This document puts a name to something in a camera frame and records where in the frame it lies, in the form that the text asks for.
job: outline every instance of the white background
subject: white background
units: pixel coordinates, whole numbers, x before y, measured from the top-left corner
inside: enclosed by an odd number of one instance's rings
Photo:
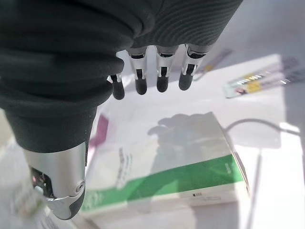
[[[113,222],[97,217],[97,225],[103,229],[305,228],[305,144],[301,142],[305,135],[305,83],[234,99],[226,99],[222,92],[225,82],[284,57],[297,58],[299,67],[305,68],[304,10],[302,0],[245,0],[206,62],[225,48],[234,52],[185,92],[178,87],[183,49],[175,57],[168,90],[162,94],[156,89],[155,50],[149,48],[149,88],[142,96],[135,91],[127,54],[120,53],[125,59],[122,75],[126,95],[121,101],[110,98],[99,107],[110,120],[106,145],[101,149],[145,141],[152,128],[164,127],[164,118],[213,111],[224,128],[233,126],[228,134],[247,170],[252,197],[240,203],[143,214]],[[98,172],[93,162],[88,185],[90,176],[98,176]]]

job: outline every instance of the black fingertip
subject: black fingertip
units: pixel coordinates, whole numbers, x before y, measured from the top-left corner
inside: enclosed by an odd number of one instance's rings
[[[123,99],[125,96],[125,91],[122,81],[113,82],[112,85],[113,85],[113,97],[116,98],[117,100]]]
[[[182,73],[180,74],[180,79],[179,79],[179,88],[182,91],[185,91],[189,89],[189,87],[192,84],[193,76],[190,74],[183,75]]]
[[[138,94],[145,94],[147,91],[146,79],[135,80],[135,88]]]
[[[168,77],[162,76],[157,79],[157,89],[159,92],[165,92],[168,87]]]

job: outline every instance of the screw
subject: screw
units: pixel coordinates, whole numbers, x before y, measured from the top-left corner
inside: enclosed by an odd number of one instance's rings
[[[75,189],[75,192],[80,192],[82,190],[82,188],[84,187],[85,182],[82,181]]]

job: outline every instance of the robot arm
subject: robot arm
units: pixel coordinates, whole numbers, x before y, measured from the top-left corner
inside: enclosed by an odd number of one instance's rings
[[[177,46],[186,44],[179,80],[186,90],[241,1],[0,0],[0,107],[24,148],[34,189],[58,218],[81,207],[97,106],[112,88],[124,97],[116,53],[128,50],[144,94],[146,47],[157,45],[164,92]]]

